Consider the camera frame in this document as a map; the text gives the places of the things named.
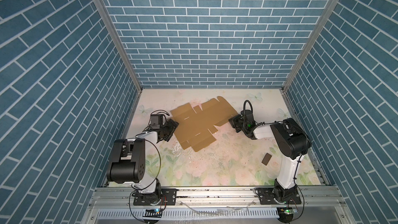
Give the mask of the brown cardboard box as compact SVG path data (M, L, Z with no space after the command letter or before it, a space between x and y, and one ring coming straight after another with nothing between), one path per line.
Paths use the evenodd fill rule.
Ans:
M195 152L208 147L216 138L218 127L238 115L229 102L218 96L198 106L190 103L171 110L172 119L179 123L174 132L182 149L192 148Z

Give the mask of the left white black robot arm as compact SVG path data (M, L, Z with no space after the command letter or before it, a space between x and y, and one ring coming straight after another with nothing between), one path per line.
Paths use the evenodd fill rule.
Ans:
M130 139L114 141L106 177L109 182L130 183L131 187L144 196L161 196L161 186L157 177L146 173L146 145L156 147L160 141L168 142L179 123L170 114L152 113L144 130Z

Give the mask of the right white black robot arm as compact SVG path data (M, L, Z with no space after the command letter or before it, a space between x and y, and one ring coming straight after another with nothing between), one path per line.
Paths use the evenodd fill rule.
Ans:
M296 176L300 164L312 142L293 118L271 123L255 122L253 114L242 111L229 119L238 133L242 131L251 140L274 138L283 155L279 174L274 182L273 194L277 202L285 202L296 195Z

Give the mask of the small brown cardboard piece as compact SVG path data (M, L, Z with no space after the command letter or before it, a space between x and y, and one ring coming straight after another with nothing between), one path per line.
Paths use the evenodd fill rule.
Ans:
M272 158L272 155L269 153L266 153L264 158L262 159L262 164L267 166L268 163L270 162L271 158Z

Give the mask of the left green circuit board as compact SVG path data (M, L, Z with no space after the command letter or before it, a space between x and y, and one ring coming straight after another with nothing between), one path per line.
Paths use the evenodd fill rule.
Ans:
M163 210L156 208L156 209L146 209L143 213L143 218L161 218L163 215Z

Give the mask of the green circuit board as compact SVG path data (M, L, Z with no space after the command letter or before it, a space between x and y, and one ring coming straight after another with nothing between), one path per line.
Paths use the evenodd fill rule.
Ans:
M277 209L278 214L280 217L285 216L285 215L294 215L297 210L292 208L292 207L282 207Z
M146 209L143 213L143 218L161 218L163 215L163 210L156 208L156 209Z

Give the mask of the right green circuit board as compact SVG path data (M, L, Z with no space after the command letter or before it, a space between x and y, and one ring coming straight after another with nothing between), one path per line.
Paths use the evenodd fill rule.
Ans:
M280 217L285 216L285 215L294 215L297 210L292 208L292 207L282 207L277 209L278 214Z

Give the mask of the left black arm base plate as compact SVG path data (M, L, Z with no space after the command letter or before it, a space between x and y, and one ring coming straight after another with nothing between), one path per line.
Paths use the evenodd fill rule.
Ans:
M150 206L159 205L162 201L162 205L175 205L177 198L176 188L161 188L156 189L155 192L150 194L143 194L139 191L135 191L133 194L133 205L134 206Z

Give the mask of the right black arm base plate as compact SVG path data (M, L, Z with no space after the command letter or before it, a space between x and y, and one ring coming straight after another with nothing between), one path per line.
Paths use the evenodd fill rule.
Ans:
M293 187L291 189L259 187L255 188L253 191L258 197L261 205L284 205L288 203L296 205L302 204L302 199L297 187Z

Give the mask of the aluminium mounting rail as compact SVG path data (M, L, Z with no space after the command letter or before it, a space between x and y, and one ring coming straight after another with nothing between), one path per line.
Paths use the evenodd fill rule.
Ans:
M336 186L300 186L298 192L287 200L276 201L272 187L228 186L228 187L163 187L166 207L337 207L345 201Z

